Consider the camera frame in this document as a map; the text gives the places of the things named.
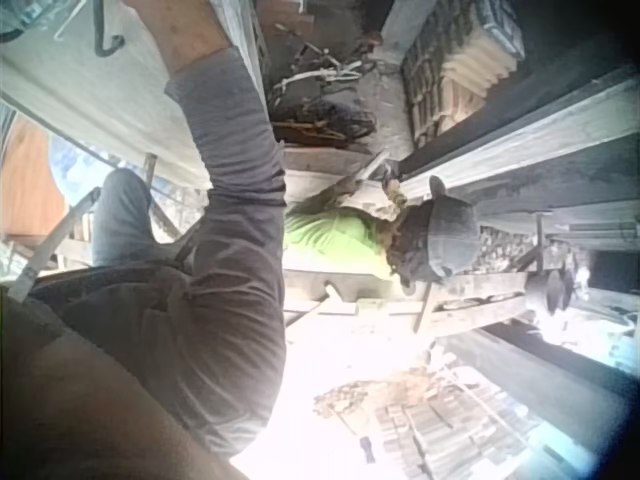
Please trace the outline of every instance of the stack of bricks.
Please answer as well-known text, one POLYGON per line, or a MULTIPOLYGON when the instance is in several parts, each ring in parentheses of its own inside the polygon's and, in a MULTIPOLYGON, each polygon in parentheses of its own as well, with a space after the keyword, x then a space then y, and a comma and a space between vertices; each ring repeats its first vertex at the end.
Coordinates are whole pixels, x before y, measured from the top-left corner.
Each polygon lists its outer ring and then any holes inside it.
POLYGON ((402 64, 416 145, 482 108, 522 59, 509 0, 439 0, 402 64))

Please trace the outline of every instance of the hand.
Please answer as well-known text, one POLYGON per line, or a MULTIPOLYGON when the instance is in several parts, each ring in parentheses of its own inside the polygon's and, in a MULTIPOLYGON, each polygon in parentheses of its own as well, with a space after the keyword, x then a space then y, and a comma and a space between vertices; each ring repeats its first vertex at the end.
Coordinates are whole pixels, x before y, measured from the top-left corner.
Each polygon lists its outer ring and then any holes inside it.
POLYGON ((336 183, 335 189, 338 195, 353 195, 361 186, 362 180, 358 180, 353 175, 350 175, 336 183))
POLYGON ((170 75, 231 46, 207 0, 123 0, 151 32, 170 75))

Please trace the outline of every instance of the hair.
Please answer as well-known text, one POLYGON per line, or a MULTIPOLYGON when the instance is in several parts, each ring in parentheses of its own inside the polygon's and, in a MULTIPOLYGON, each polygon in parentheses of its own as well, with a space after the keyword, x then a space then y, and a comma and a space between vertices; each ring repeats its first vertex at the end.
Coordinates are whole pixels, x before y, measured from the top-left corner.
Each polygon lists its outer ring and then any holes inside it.
POLYGON ((387 261, 403 285, 414 281, 436 281, 439 276, 429 265, 429 221, 433 200, 407 207, 387 251, 387 261))

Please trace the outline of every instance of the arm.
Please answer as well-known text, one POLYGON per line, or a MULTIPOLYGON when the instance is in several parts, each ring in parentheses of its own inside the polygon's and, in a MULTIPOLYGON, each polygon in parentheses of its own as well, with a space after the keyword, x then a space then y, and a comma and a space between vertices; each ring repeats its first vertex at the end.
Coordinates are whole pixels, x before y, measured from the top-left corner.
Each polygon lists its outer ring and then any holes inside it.
POLYGON ((129 4, 172 72, 167 93, 213 184, 196 237, 195 278, 168 300, 173 323, 162 335, 172 340, 153 352, 159 363, 146 383, 201 442, 233 455, 266 424, 284 367, 282 152, 205 0, 129 4))
POLYGON ((357 192, 361 183, 353 176, 344 177, 336 184, 295 205, 287 212, 287 218, 293 215, 316 215, 325 210, 337 208, 339 201, 357 192))

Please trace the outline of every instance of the construction site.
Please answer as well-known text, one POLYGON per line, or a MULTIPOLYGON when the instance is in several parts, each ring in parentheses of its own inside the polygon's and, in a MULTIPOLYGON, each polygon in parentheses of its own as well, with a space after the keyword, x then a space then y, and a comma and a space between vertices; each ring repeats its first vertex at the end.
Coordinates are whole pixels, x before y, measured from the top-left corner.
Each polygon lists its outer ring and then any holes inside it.
MULTIPOLYGON (((94 219, 116 169, 145 182, 178 258, 209 204, 155 32, 125 3, 0 1, 13 299, 105 268, 94 219)), ((285 233, 282 385, 231 464, 254 480, 590 478, 640 375, 640 75, 602 4, 208 3, 283 151, 287 212, 347 178, 339 208, 384 225, 442 195, 477 221, 473 241, 429 237, 431 258, 475 248, 458 270, 434 260, 433 281, 285 233)))

